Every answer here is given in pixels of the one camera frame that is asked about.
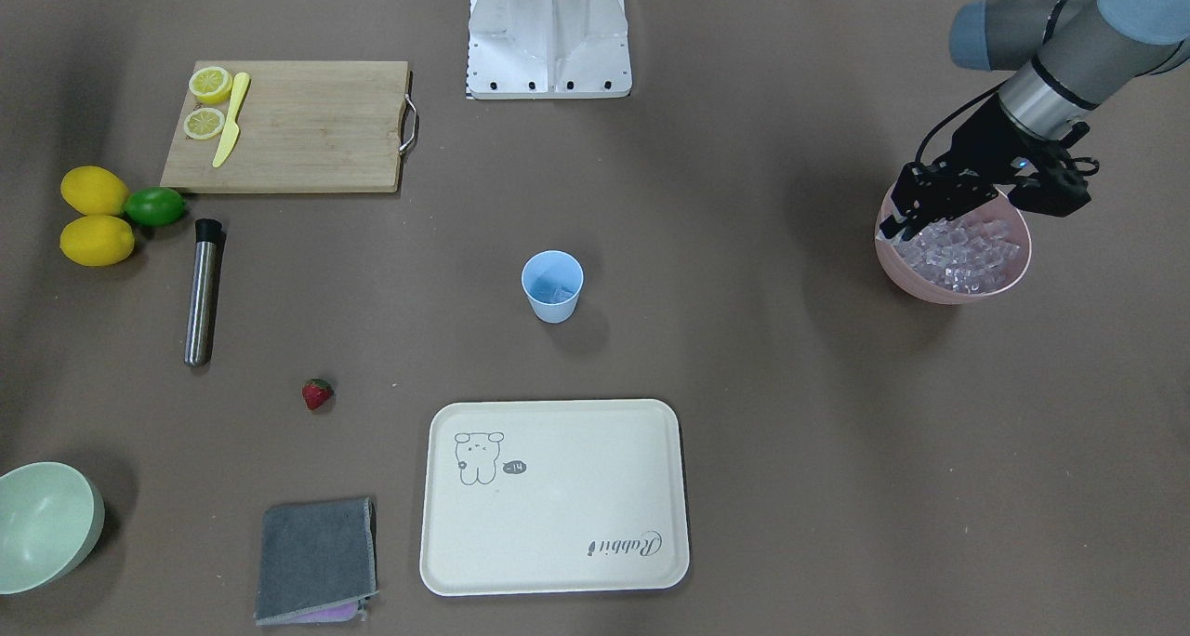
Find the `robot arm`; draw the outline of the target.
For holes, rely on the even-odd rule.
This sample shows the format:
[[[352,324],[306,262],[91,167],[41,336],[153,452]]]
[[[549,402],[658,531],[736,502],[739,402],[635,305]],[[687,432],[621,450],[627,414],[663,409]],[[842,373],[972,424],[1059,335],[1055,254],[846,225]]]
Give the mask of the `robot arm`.
[[[1008,77],[957,110],[946,152],[915,157],[892,186],[881,239],[910,239],[1000,191],[1020,211],[1066,217],[1090,201],[1098,169],[1072,146],[1088,116],[1133,77],[1186,62],[1186,0],[979,0],[956,15],[957,66]]]

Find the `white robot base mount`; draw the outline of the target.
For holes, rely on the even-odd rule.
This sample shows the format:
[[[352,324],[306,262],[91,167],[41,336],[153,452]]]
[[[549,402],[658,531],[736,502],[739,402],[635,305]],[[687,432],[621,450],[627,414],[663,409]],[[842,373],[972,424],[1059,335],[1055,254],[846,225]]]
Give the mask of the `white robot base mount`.
[[[630,95],[625,0],[469,0],[471,99]]]

